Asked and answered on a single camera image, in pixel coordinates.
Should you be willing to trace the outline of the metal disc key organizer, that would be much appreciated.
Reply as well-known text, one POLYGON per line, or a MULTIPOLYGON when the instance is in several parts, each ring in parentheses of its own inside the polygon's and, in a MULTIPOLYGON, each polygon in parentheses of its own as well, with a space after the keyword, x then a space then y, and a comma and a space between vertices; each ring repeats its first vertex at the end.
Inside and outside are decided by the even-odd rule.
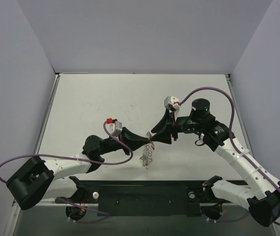
MULTIPOLYGON (((146 136, 147 138, 149 138, 151 140, 151 137, 152 137, 152 134, 148 131, 146 133, 146 136)), ((152 149, 151 148, 151 145, 150 143, 149 144, 146 144, 144 146, 144 150, 142 152, 142 156, 140 157, 140 160, 142 162, 142 166, 145 167, 146 169, 148 169, 149 165, 152 163, 153 159, 152 159, 152 154, 153 154, 153 151, 155 149, 152 149)))

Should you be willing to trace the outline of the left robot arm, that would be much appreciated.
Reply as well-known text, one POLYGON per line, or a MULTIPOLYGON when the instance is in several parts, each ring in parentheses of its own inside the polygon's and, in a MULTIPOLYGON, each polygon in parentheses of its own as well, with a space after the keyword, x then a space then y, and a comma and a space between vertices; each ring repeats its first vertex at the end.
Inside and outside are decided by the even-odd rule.
POLYGON ((83 199, 84 190, 71 180, 71 176, 91 173, 107 165, 103 154, 121 149, 132 158, 135 150, 148 143, 149 138, 127 128, 122 128, 118 135, 110 133, 106 139, 90 135, 82 152, 76 156, 31 155, 6 181, 6 187, 22 210, 54 197, 65 197, 77 203, 83 199))

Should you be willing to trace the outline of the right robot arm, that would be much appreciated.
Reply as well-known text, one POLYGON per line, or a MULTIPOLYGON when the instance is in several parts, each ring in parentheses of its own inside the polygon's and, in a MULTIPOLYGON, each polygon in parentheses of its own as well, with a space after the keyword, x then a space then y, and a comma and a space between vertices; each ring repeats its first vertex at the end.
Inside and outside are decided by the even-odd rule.
POLYGON ((187 117, 178 117, 180 102, 173 96, 164 100, 163 118, 151 130, 152 141, 171 144, 178 133, 196 134, 203 145, 222 157, 243 178, 248 188, 214 176, 203 184, 204 199, 224 199, 247 209, 252 218, 268 227, 280 217, 280 180, 264 169, 245 149, 230 129, 210 113, 210 102, 192 102, 187 117))

